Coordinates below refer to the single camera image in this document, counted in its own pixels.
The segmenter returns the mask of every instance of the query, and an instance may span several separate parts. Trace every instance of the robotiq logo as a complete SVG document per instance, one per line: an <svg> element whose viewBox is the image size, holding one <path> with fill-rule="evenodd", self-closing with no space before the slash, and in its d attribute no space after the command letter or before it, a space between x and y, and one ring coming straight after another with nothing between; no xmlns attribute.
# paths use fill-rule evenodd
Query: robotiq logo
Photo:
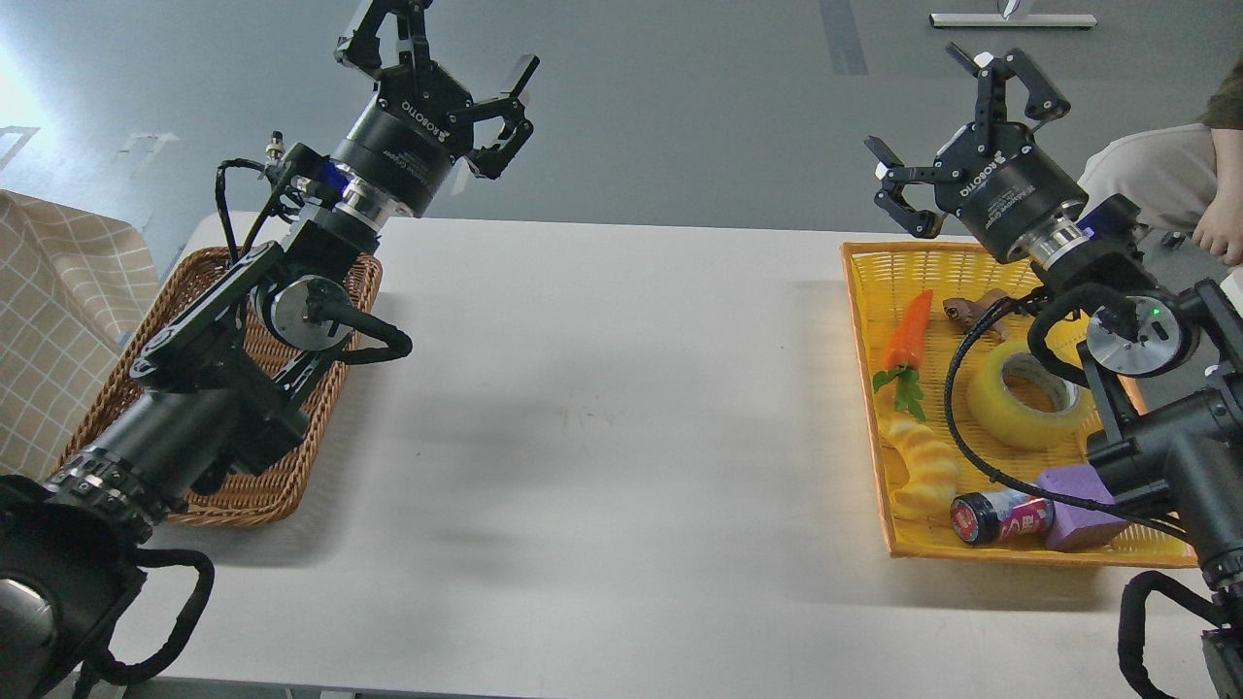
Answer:
<svg viewBox="0 0 1243 699"><path fill-rule="evenodd" d="M984 165L984 169L979 170L979 174L971 178L971 182L967 183L967 187L963 187L962 189L958 190L958 197L962 198L970 197L972 192L979 189L979 185L983 184L986 179L988 179L988 175L993 174L993 172L996 172L997 168L999 168L1004 163L1006 163L1006 155L1002 155L1001 150L998 150L997 154L993 155L992 162Z"/></svg>
<svg viewBox="0 0 1243 699"><path fill-rule="evenodd" d="M420 124L423 124L423 128L430 131L431 136L436 137L436 141L444 143L445 139L449 138L449 132L447 131L444 131L443 128L440 128L436 124L431 123L431 119L429 119L428 117L423 116L423 112L415 109L414 104L411 104L410 102L401 102L401 109L405 111L405 113L408 113L411 117L414 117L414 121L416 121Z"/></svg>

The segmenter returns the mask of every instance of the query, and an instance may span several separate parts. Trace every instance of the tape roll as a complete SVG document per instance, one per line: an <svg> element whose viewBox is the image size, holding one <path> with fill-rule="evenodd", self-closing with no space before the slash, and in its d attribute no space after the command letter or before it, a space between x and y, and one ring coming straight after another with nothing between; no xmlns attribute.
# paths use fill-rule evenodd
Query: tape roll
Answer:
<svg viewBox="0 0 1243 699"><path fill-rule="evenodd" d="M1052 410L1034 408L1016 396L1007 379L1021 379L1048 397ZM967 386L967 408L976 423L998 442L1043 451L1069 437L1091 410L1091 397L1050 374L1028 351L1027 341L997 346Z"/></svg>

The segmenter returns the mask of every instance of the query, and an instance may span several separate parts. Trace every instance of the small can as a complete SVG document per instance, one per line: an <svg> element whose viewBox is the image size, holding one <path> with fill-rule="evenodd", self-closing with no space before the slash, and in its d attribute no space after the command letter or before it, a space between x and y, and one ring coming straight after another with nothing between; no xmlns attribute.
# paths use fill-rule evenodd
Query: small can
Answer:
<svg viewBox="0 0 1243 699"><path fill-rule="evenodd" d="M998 544L1053 526L1053 501L1018 490L966 493L950 504L950 521L958 539L971 546Z"/></svg>

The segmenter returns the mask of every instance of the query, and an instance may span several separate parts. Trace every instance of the wicker basket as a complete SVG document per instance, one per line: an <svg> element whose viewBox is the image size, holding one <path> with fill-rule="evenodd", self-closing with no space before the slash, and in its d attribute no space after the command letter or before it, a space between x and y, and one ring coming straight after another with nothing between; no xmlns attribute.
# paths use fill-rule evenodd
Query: wicker basket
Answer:
<svg viewBox="0 0 1243 699"><path fill-rule="evenodd" d="M897 451L884 444L876 432L870 377L880 371L885 346L906 305L925 289L933 290L935 308L929 323L920 384L929 397L924 402L927 425L946 443L952 444L940 396L950 358L962 341L962 331L938 311L940 302L951 297L978 299L991 289L1021 296L1038 286L1039 279L1027 262L998 265L975 243L846 243L842 246L842 260L845 265L859 371L868 403L881 527L890 555L1063 566L1195 567L1195 552L1187 545L1142 526L1127 527L1109 546L1062 553L1043 549L1039 539L1030 536L997 546L970 547L958 540L950 526L948 504L943 520L907 521L895 517L890 510L890 494L906 483L906 466ZM1003 323L1012 337L1022 337L1030 321L1009 316ZM1049 347L1066 356L1083 338L1085 326L1086 321L1058 323L1048 338ZM1050 445L1045 451L1022 451L1006 447L971 420L966 384L968 377L983 363L987 352L982 350L991 342L981 340L967 354L958 373L955 417L967 443L988 463L1029 481L1044 469L1084 463L1086 437L1100 429L1100 418L1095 413L1074 435ZM962 469L958 493L998 488L965 460Z"/></svg>
<svg viewBox="0 0 1243 699"><path fill-rule="evenodd" d="M88 445L131 403L142 396L142 388L129 378L129 364L155 332L168 325L224 275L227 265L229 251L225 248L199 250L178 265L159 297L155 299L152 310L147 313L147 318L134 333L124 354L108 376L82 425L65 447L61 463L67 461L80 449ZM354 264L344 286L358 308L370 311L379 290L379 261L370 256L363 256ZM351 342L357 343L357 341L358 336L355 335ZM296 350L272 337L254 312L250 313L246 325L244 347L246 353L268 376L273 376L297 354ZM328 415L337 403L344 379L346 366L336 362L303 404L302 409L311 418L311 422L301 447L259 478L232 474L225 479L224 486L215 495L204 498L189 494L186 496L189 511L170 515L169 521L196 526L255 526L288 516L297 509L302 494L306 491L311 464L314 463L319 450L319 439L323 437Z"/></svg>

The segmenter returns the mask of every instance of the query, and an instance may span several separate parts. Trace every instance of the yellow toy food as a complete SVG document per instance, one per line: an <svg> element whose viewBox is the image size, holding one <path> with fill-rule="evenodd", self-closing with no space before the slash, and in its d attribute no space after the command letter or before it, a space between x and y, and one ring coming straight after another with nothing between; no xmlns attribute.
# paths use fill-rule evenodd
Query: yellow toy food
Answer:
<svg viewBox="0 0 1243 699"><path fill-rule="evenodd" d="M909 475L906 485L891 494L894 515L907 520L947 516L958 489L958 450L911 415L886 409L891 400L881 398L876 404L880 437L897 449Z"/></svg>

